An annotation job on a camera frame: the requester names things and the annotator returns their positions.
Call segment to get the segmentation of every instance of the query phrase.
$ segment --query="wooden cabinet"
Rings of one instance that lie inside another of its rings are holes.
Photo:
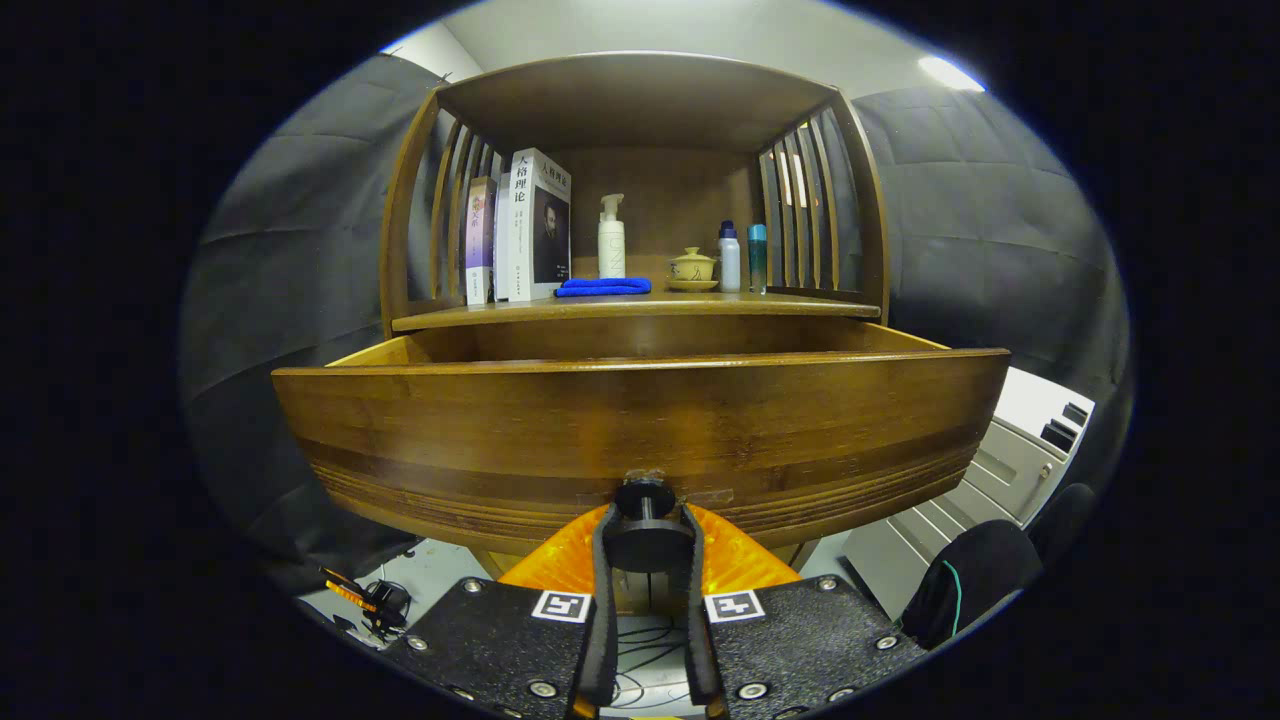
[[[411,299],[408,200],[442,111],[431,275]],[[529,146],[573,177],[575,277],[595,274],[599,196],[623,192],[628,274],[654,293],[463,304],[460,199]],[[768,225],[769,292],[664,292],[663,260],[713,251],[726,218]],[[334,501],[419,536],[520,556],[654,471],[797,546],[955,488],[1005,379],[1005,350],[884,327],[887,266],[874,160],[837,88],[680,54],[532,63],[439,87],[415,118],[384,215],[387,341],[273,379]]]

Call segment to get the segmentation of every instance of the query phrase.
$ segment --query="saucer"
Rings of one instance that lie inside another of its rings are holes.
[[[719,284],[719,281],[667,281],[667,287],[671,290],[699,291],[710,290],[717,284]]]

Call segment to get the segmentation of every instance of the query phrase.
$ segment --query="white cabinet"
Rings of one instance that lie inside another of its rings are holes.
[[[1062,479],[1092,414],[1087,397],[1010,368],[996,415],[960,484],[849,533],[845,556],[884,611],[902,614],[929,562],[964,530],[996,519],[1025,528]]]

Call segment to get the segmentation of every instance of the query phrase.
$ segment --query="gray curtain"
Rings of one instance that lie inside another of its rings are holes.
[[[852,101],[888,213],[890,325],[1012,365],[1094,402],[1065,487],[1101,489],[1133,405],[1124,284],[1103,223],[1036,133],[987,92]]]
[[[379,55],[312,97],[227,190],[191,268],[179,392],[200,471],[291,593],[323,587],[317,564],[358,577],[416,542],[330,502],[294,443],[270,373],[381,342],[387,183],[410,122],[439,82]],[[436,140],[420,167],[428,184],[439,150]],[[416,195],[412,245],[422,245],[425,196]]]

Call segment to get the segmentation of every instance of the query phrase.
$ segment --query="white bottle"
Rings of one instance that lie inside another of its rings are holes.
[[[622,202],[622,195],[605,195],[600,202],[604,205],[604,211],[600,213],[600,227],[595,233],[600,277],[625,278],[627,277],[627,247],[622,220],[618,220],[618,202]]]
[[[733,220],[721,223],[721,292],[737,292],[742,288],[742,256],[737,247],[737,231]]]

